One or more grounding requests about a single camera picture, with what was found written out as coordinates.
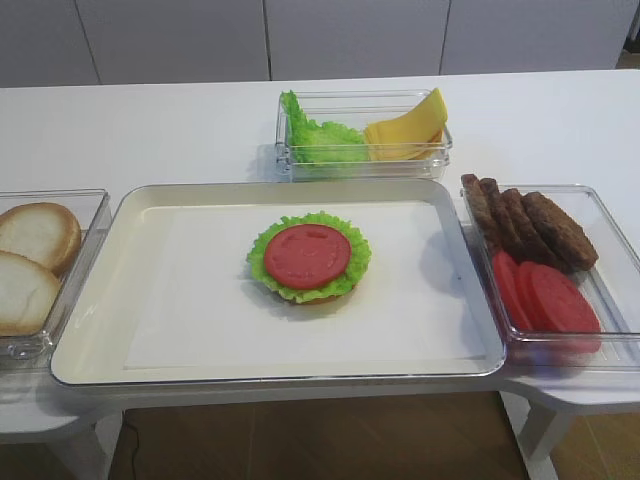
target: burger patty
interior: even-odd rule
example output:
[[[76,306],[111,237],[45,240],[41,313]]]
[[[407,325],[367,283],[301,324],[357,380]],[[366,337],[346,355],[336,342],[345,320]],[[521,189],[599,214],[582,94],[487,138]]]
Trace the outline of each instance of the burger patty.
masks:
[[[562,208],[539,192],[522,197],[522,205],[531,223],[546,244],[576,270],[589,270],[598,253],[584,230]]]
[[[493,178],[483,178],[480,180],[480,187],[488,200],[491,216],[498,225],[502,247],[517,262],[521,262],[526,257],[524,245],[500,196],[497,182]]]
[[[501,194],[502,201],[509,212],[513,226],[518,232],[526,257],[537,263],[556,268],[569,273],[572,268],[559,258],[542,239],[531,223],[529,216],[522,206],[522,195],[517,188],[510,188]]]
[[[471,214],[482,231],[482,235],[487,243],[487,248],[489,249],[489,254],[493,256],[502,249],[502,242],[500,241],[500,230],[491,215],[491,208],[489,207],[487,197],[480,186],[478,177],[474,174],[468,173],[462,175],[461,179]]]

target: bread bun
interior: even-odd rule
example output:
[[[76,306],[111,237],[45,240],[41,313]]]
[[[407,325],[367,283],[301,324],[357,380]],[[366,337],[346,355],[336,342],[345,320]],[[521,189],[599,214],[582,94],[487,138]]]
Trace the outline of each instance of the bread bun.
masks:
[[[0,252],[0,335],[30,335],[42,328],[60,281],[28,258]]]
[[[64,274],[78,253],[80,225],[69,209],[56,203],[30,203],[0,215],[0,250]]]

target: lettuce leaf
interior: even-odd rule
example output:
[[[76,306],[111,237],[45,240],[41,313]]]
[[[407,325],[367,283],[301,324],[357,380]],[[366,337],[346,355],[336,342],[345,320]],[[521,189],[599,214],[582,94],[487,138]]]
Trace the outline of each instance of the lettuce leaf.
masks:
[[[351,145],[364,145],[364,135],[355,128],[349,128],[338,122],[324,122],[318,125],[309,120],[304,113],[298,97],[293,91],[283,92],[282,105],[289,115],[289,144],[297,148],[295,151],[298,163],[351,163],[369,160],[366,148],[350,148]],[[332,145],[346,145],[346,148],[323,149],[313,148]]]
[[[344,273],[327,285],[313,290],[296,290],[286,287],[269,275],[264,266],[264,254],[271,239],[289,227],[304,223],[327,225],[335,228],[347,237],[351,244],[351,259]],[[247,261],[251,265],[251,275],[254,279],[264,283],[269,290],[278,292],[283,298],[296,303],[349,293],[362,279],[369,267],[370,260],[371,249],[369,248],[369,242],[362,236],[360,230],[353,227],[351,222],[325,212],[309,213],[304,217],[282,217],[280,223],[274,223],[258,236],[254,241],[253,249],[247,255]]]

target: cabinet door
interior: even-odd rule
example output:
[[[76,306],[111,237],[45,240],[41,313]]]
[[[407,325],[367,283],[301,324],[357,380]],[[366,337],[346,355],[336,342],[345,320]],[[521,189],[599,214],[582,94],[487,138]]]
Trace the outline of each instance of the cabinet door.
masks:
[[[638,0],[451,0],[442,73],[614,68]]]
[[[274,80],[437,75],[449,0],[265,0]]]
[[[77,0],[103,83],[269,78],[261,0]]]
[[[0,87],[96,83],[73,0],[0,0]]]

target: red tomato slice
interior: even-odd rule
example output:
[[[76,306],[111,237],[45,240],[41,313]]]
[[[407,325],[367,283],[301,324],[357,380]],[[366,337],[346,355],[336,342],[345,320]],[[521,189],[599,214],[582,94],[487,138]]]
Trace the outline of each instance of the red tomato slice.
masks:
[[[558,270],[536,265],[530,277],[531,299],[544,330],[565,333],[600,333],[600,322],[589,302],[571,280]],[[567,340],[576,353],[593,353],[599,340]]]
[[[342,275],[350,259],[351,244],[342,233],[326,225],[304,224],[271,239],[264,265],[282,285],[311,290]]]
[[[496,277],[500,297],[507,307],[511,321],[518,330],[532,330],[527,313],[522,308],[516,291],[515,274],[518,265],[511,256],[500,251],[493,256],[493,273]]]
[[[527,314],[529,323],[533,330],[544,330],[540,324],[540,313],[535,309],[533,299],[531,298],[531,272],[536,266],[534,262],[522,262],[515,274],[516,292],[520,305]]]

